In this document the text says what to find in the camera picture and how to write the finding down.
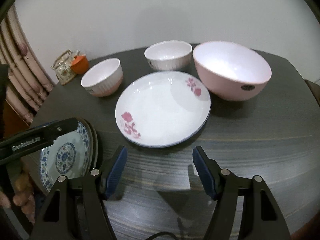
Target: white wall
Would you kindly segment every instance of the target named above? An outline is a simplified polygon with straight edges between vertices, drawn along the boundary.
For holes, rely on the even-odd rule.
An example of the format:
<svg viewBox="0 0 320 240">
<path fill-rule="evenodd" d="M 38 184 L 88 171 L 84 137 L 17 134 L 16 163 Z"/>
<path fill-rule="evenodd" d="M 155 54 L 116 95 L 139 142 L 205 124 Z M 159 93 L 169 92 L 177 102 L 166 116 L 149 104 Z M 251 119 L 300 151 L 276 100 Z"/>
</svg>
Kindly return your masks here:
<svg viewBox="0 0 320 240">
<path fill-rule="evenodd" d="M 320 25 L 304 0 L 17 0 L 20 23 L 40 63 L 64 50 L 89 59 L 163 40 L 225 40 L 287 58 L 320 77 Z"/>
</svg>

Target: bowl label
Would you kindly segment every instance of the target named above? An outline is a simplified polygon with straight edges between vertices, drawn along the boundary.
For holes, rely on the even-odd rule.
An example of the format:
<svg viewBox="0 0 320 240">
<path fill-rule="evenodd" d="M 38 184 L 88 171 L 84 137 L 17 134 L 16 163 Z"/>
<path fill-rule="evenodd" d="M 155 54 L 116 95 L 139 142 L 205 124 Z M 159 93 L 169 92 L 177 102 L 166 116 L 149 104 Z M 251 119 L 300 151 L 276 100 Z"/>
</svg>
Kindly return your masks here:
<svg viewBox="0 0 320 240">
<path fill-rule="evenodd" d="M 241 87 L 242 90 L 245 90 L 245 91 L 251 91 L 251 90 L 254 90 L 256 87 L 254 85 L 243 85 Z"/>
</svg>

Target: blue floral pattern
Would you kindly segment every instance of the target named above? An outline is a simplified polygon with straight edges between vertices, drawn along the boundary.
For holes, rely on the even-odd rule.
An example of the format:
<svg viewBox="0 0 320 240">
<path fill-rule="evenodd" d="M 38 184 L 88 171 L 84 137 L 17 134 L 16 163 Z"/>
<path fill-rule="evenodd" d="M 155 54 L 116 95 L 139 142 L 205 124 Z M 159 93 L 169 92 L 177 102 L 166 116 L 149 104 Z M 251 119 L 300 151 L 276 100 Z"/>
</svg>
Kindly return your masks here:
<svg viewBox="0 0 320 240">
<path fill-rule="evenodd" d="M 88 135 L 88 131 L 87 129 L 85 128 L 85 126 L 78 121 L 78 127 L 76 129 L 76 132 L 78 134 L 80 134 L 81 138 L 83 139 L 84 141 L 84 147 L 85 147 L 85 151 L 84 151 L 84 164 L 83 164 L 83 167 L 82 167 L 82 171 L 81 171 L 81 174 L 80 176 L 84 176 L 87 172 L 87 169 L 88 169 L 88 165 L 89 165 L 89 155 L 90 155 L 90 141 L 89 141 L 89 135 Z M 42 180 L 42 184 L 43 186 L 47 189 L 47 191 L 49 192 L 52 188 L 52 183 L 50 182 L 50 179 L 49 179 L 49 175 L 48 175 L 48 167 L 47 167 L 47 158 L 48 158 L 48 155 L 50 154 L 50 149 L 51 149 L 52 146 L 49 146 L 49 147 L 46 147 L 44 149 L 41 150 L 41 154 L 40 154 L 40 167 L 39 167 L 39 173 L 40 173 L 40 177 L 41 177 L 41 180 Z"/>
<path fill-rule="evenodd" d="M 71 170 L 76 159 L 76 149 L 72 143 L 65 143 L 60 147 L 56 155 L 56 169 L 60 174 L 66 174 Z"/>
</svg>

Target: orange cup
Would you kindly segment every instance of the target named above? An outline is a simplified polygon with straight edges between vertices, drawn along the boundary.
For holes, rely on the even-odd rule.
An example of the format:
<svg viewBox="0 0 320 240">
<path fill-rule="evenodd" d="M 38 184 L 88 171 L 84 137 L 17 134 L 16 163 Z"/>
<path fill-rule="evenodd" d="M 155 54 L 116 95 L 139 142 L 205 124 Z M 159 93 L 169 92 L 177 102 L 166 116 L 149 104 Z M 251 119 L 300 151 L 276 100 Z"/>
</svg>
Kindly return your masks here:
<svg viewBox="0 0 320 240">
<path fill-rule="evenodd" d="M 85 55 L 76 56 L 70 68 L 77 74 L 84 74 L 89 69 L 89 62 Z"/>
</svg>

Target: human hand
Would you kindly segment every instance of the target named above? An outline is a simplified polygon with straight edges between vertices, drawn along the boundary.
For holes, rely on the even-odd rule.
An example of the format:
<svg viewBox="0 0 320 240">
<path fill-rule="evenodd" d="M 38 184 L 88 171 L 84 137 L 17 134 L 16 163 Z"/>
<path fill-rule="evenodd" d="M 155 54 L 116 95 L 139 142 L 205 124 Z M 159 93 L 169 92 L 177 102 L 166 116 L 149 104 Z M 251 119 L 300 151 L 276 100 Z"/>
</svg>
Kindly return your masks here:
<svg viewBox="0 0 320 240">
<path fill-rule="evenodd" d="M 15 186 L 18 193 L 13 197 L 13 202 L 16 206 L 20 206 L 22 212 L 26 215 L 28 220 L 35 223 L 35 198 L 33 196 L 33 187 L 29 181 L 28 171 L 25 169 L 15 181 Z M 5 208 L 10 208 L 10 200 L 3 193 L 0 192 L 0 205 Z"/>
</svg>

